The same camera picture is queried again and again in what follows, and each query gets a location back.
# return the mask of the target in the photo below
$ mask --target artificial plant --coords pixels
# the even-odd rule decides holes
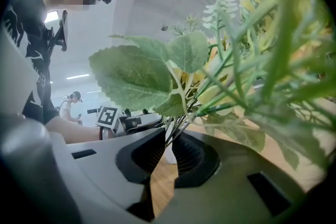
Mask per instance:
[[[194,123],[260,152],[267,134],[294,169],[298,153],[325,169],[329,160],[313,130],[335,134],[336,118],[316,98],[335,94],[336,66],[328,57],[335,42],[323,0],[217,0],[205,13],[212,44],[191,17],[189,29],[173,27],[169,44],[111,36],[125,44],[89,59],[102,91],[123,108],[168,117],[170,138]],[[260,78],[264,86],[254,91]]]

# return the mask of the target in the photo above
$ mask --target person in white shirt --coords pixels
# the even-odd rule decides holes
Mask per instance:
[[[67,96],[67,100],[64,100],[59,108],[59,115],[62,119],[71,122],[81,123],[81,120],[71,117],[71,104],[76,104],[78,101],[82,102],[81,95],[78,91],[73,92],[70,96]]]

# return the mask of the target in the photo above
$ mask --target wooden surface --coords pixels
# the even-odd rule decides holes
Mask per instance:
[[[334,103],[327,100],[320,100],[320,104],[329,111],[336,112],[336,105]],[[237,115],[242,114],[242,111],[239,110],[235,112]],[[194,124],[190,125],[187,129],[206,133],[203,127]],[[318,131],[314,132],[314,136],[319,139],[320,146],[325,150],[326,154],[334,149],[335,138],[333,135]],[[233,141],[219,130],[215,130],[215,137]],[[299,155],[299,166],[297,170],[293,170],[284,160],[278,144],[268,135],[266,135],[265,147],[261,155],[289,174],[305,191],[315,186],[324,177],[324,173],[319,167],[311,164],[301,155]],[[151,176],[151,192],[155,216],[164,209],[173,197],[174,180],[177,177],[177,165],[169,164],[163,155]]]

